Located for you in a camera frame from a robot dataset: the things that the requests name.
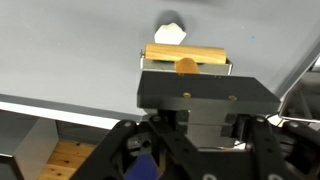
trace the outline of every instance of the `white object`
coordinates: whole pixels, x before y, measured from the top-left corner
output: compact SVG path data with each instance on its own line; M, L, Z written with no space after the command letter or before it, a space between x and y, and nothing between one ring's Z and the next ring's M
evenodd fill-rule
M46 109L40 107L26 106L20 104L13 104L7 102L0 102L0 109L21 114L28 114L32 116L44 117L59 121L65 121L75 124L82 124L86 126L98 127L103 129L112 129L119 120L112 118L105 118L99 116L78 114L66 111L59 111L53 109Z
M154 35L154 41L159 44L180 44L186 37L185 33L176 23L162 25Z
M268 121L269 121L269 123L271 123L275 126L282 127L283 123L286 122L287 120L280 118L278 115L274 115L274 116L269 117Z

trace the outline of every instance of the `wooden board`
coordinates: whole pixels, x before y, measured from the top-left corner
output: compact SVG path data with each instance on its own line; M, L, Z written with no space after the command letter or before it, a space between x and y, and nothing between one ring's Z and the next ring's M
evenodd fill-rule
M74 141L60 140L39 180L67 180L94 150L95 146Z
M147 44L145 48L145 58L150 60L180 61L190 58L197 63L226 64L226 56L223 48L214 47Z

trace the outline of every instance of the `blue object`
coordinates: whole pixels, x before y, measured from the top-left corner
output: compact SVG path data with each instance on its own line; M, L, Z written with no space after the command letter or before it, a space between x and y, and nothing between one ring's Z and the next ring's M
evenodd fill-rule
M157 166L151 155L141 155L135 164L127 171L125 180L157 180L159 179Z

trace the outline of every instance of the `wooden cylinder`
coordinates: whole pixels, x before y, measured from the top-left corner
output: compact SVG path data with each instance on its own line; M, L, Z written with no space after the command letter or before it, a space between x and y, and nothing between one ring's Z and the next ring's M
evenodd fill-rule
M145 58L151 60L179 61L193 59L197 63L226 64L226 52L223 48L181 46L169 44L147 44Z

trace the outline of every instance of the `bolt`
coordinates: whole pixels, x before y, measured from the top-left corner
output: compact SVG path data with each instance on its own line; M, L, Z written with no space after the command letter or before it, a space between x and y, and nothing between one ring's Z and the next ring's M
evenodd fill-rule
M130 126L131 126L131 122L124 123L124 127L130 127Z
M264 118L263 117L257 117L257 121L264 122Z
M235 96L229 96L229 100L230 100L230 101L236 101L236 100L237 100L237 97L235 97Z
M269 174L268 180L283 180L283 178L278 174Z
M154 122L159 122L159 121L161 120L161 117L160 117L160 116L154 116L154 117L152 118L152 120L153 120Z
M191 98L191 94L188 92L183 93L184 98Z
M202 180L217 180L217 178L212 174L205 174L203 175Z
M298 127L298 126L299 126L299 124L298 124L298 123L296 123L296 122L290 122L290 126L292 126L292 127Z

